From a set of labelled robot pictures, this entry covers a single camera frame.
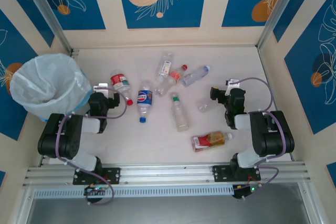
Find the small clear bottle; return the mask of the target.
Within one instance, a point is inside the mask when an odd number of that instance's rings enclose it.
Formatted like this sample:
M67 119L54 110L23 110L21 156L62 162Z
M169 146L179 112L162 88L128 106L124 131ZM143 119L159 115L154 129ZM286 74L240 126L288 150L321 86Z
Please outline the small clear bottle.
M218 103L216 100L205 98L205 99L198 100L196 105L197 105L197 109L201 113L205 113L205 112L215 109L218 106Z

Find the clear bottle red white label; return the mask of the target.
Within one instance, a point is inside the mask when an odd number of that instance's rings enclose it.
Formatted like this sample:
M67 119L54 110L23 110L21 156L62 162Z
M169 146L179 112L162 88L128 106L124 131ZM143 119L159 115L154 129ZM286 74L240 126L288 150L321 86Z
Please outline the clear bottle red white label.
M131 106L133 104L131 86L123 72L118 69L112 71L110 80L113 88L122 93L127 100L127 105Z

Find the bluish clear water bottle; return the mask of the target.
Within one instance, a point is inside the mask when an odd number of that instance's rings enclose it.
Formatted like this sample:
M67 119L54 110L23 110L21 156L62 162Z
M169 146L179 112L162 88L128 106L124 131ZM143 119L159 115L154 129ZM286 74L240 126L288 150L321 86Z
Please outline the bluish clear water bottle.
M204 76L206 76L209 73L210 69L211 67L209 65L204 65L197 68L196 70L192 71L191 73L183 77L182 85L184 87L188 87L192 85L194 82L201 80Z

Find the clear bottle blue Pepsi label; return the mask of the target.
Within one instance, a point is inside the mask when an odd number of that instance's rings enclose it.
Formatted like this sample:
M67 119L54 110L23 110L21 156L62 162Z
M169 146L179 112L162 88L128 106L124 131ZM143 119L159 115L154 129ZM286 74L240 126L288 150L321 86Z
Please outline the clear bottle blue Pepsi label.
M143 80L140 84L136 101L140 123L145 123L148 115L150 114L152 98L152 83L149 80Z

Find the clear bottle green cap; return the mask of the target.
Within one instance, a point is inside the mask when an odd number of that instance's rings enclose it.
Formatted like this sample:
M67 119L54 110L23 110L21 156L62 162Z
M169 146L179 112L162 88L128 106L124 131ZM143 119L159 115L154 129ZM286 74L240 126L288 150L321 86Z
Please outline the clear bottle green cap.
M171 93L172 99L172 113L174 117L174 122L178 132L184 132L189 129L188 120L186 113L183 109L182 102L180 101L179 95L177 92Z

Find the clear bottle red cap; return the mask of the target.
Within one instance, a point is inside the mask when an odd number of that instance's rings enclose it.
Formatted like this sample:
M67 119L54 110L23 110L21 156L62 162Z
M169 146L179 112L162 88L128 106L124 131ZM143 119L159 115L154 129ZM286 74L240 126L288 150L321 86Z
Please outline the clear bottle red cap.
M169 89L179 82L187 69L187 65L182 65L180 68L173 70L166 78L164 78L163 82L154 89L155 94L161 97L166 95Z

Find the amber tea bottle red label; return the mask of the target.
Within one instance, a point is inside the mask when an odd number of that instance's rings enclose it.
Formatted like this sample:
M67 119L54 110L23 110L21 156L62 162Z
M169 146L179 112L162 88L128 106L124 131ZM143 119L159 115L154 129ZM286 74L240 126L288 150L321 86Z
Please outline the amber tea bottle red label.
M222 131L216 131L207 133L203 136L193 136L191 138L191 143L194 152L200 152L210 148L222 146L232 138L233 138L232 133L224 133Z

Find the clear bottle white orange label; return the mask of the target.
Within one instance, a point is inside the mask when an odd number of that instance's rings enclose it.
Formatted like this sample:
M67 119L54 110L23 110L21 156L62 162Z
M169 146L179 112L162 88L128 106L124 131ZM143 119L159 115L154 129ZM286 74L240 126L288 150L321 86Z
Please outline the clear bottle white orange label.
M161 83L170 73L174 53L166 51L160 58L159 65L156 71L156 81Z

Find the white bin with plastic liner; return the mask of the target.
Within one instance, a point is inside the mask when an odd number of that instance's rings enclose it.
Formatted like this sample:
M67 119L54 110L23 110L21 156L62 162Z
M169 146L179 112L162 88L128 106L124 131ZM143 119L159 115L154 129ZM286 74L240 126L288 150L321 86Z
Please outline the white bin with plastic liner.
M24 63L13 74L9 90L14 101L42 121L53 113L80 110L93 93L84 72L65 54L45 54Z

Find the black controller board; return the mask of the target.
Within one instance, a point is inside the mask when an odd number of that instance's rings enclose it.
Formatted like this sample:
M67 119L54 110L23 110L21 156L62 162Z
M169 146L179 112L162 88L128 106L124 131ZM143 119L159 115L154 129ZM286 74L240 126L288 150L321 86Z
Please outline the black controller board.
M234 190L233 197L235 199L245 200L246 197L257 191L257 187L249 185L234 185L233 190Z
M89 185L84 188L84 193L83 195L85 197L93 197L93 196L104 196L106 194L106 190L108 187L95 187L92 185Z

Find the grey metal panel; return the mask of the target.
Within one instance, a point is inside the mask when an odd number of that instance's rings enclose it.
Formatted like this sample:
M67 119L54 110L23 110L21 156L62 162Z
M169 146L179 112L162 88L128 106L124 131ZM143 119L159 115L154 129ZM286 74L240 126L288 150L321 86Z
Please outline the grey metal panel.
M310 224L293 206L231 197L118 198L106 206L79 199L34 200L27 224Z

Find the aluminium side rail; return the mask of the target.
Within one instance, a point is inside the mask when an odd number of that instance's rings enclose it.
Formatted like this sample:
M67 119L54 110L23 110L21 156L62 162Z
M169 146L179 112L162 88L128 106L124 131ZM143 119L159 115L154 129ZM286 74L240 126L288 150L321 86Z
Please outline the aluminium side rail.
M272 53L266 48L258 53L264 71L263 77L267 82L266 86L259 85L262 87L260 97L264 100L265 105L268 105L269 100L272 99L270 109L282 111L287 123L290 124L291 106L297 95L283 56Z

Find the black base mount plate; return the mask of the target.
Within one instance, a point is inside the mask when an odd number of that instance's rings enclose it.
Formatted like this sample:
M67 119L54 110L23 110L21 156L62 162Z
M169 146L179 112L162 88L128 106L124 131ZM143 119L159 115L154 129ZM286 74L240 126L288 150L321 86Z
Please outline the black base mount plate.
M230 165L212 167L215 182L248 182L261 181L260 172L254 168L232 168Z
M118 185L120 180L120 168L102 168L96 170L95 173L103 177L108 183ZM91 184L104 184L104 182L96 176L84 173L75 172L73 182L74 185L91 185Z

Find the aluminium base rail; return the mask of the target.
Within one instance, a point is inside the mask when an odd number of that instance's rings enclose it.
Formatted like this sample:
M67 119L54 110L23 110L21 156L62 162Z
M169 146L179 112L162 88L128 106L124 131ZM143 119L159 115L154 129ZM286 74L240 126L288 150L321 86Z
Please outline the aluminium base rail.
M177 186L213 185L212 167L226 163L121 165L108 164L107 168L120 168L119 186ZM260 168L260 183L303 183L310 181L304 162L270 162ZM75 169L65 165L30 167L25 176L25 188L54 188L71 186Z

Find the aluminium frame post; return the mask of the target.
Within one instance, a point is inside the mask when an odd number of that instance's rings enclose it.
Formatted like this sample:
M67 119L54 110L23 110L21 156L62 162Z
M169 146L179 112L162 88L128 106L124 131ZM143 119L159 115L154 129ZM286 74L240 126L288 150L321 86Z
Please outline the aluminium frame post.
M277 0L275 7L273 8L268 20L266 21L266 24L264 26L264 29L260 35L260 38L256 44L258 52L261 51L263 46L266 44L269 36L271 35L275 25L277 24L279 18L283 14L289 0Z
M37 8L39 9L41 15L43 16L44 20L48 24L49 28L58 39L60 45L63 49L67 52L68 55L72 55L73 48L71 47L69 41L67 40L63 29L56 18L53 10L51 9L50 5L48 4L47 0L33 0Z

